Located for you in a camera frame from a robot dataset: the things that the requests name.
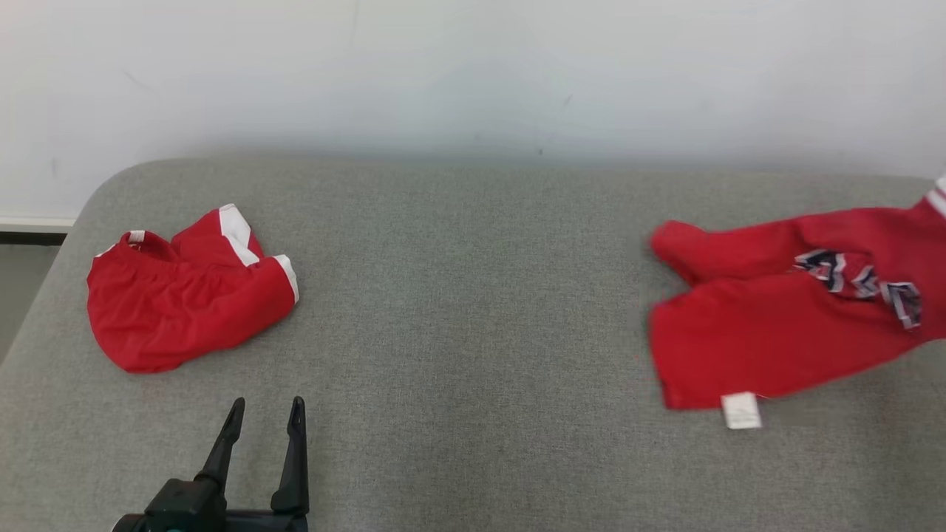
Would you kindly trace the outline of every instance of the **gray fabric surface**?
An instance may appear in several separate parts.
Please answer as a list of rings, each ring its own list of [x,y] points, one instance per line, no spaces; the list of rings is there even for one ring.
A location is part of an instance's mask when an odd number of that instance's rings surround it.
[[[312,530],[929,531],[946,527],[946,359],[762,404],[732,432],[664,409],[648,309],[684,289],[646,247],[909,205],[910,179],[165,161],[88,203],[0,366],[4,530],[106,530],[202,465],[247,399],[227,495],[266,507],[307,401]],[[236,203],[302,300],[228,352],[136,376],[89,330],[90,260]]]

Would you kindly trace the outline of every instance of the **baseboard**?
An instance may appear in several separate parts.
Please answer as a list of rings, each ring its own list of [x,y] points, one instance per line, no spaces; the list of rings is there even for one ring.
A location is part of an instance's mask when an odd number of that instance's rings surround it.
[[[0,216],[0,244],[59,246],[75,220]]]
[[[68,218],[16,218],[0,216],[0,233],[63,234],[72,229],[75,220]]]
[[[61,246],[65,233],[11,233],[0,231],[0,244],[24,246]]]

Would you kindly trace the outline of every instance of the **white wall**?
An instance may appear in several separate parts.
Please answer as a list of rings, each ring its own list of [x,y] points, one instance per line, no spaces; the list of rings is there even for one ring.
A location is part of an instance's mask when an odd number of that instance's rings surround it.
[[[0,216],[233,151],[933,177],[942,0],[13,0]]]

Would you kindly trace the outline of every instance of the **sleeve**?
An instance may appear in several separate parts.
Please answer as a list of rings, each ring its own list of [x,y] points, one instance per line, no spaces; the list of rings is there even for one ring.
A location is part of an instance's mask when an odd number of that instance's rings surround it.
[[[651,248],[690,285],[781,274],[810,251],[793,220],[719,232],[671,221],[654,232]]]

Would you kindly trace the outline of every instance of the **dark floor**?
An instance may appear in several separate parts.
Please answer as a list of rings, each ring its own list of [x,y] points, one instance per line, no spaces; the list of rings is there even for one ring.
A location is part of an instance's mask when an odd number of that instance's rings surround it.
[[[58,252],[58,246],[0,244],[0,362]]]

